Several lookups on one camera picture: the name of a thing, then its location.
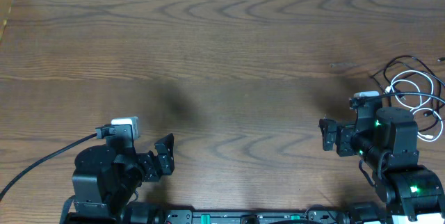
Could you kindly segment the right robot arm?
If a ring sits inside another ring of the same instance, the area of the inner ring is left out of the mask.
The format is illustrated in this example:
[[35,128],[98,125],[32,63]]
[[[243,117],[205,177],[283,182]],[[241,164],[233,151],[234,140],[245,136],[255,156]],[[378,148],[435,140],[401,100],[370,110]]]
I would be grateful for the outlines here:
[[372,170],[365,178],[385,204],[352,206],[340,223],[416,223],[429,216],[444,221],[444,189],[438,176],[419,164],[418,124],[406,109],[384,107],[378,97],[354,97],[356,120],[341,123],[322,118],[323,149],[340,157],[359,156]]

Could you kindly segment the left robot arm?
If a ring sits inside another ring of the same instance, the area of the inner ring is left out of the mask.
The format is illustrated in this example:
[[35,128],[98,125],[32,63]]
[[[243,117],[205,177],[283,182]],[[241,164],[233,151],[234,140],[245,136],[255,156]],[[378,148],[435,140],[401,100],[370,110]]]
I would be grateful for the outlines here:
[[96,129],[103,145],[89,147],[74,160],[74,195],[65,201],[61,223],[164,223],[165,212],[138,202],[137,189],[157,182],[175,169],[173,134],[155,143],[155,150],[138,153],[136,118],[114,119]]

